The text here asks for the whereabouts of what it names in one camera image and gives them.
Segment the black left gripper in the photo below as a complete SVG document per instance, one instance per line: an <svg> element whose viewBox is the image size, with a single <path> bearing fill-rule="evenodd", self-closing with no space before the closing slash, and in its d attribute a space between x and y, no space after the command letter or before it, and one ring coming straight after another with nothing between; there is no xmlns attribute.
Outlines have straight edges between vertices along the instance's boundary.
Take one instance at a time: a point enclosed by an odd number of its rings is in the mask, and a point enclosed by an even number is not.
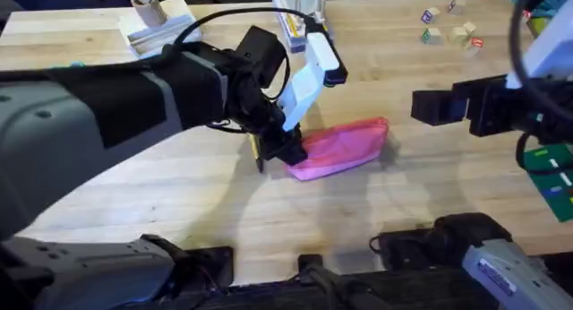
<svg viewBox="0 0 573 310"><path fill-rule="evenodd" d="M222 72L227 78L223 115L239 125L240 130L258 140L260 157L272 160L281 151L281 160L295 166L308 159L298 127L291 131L282 128L286 114L263 91L272 81L266 73L275 75L283 63L279 60L253 61L238 54L226 54Z"/></svg>

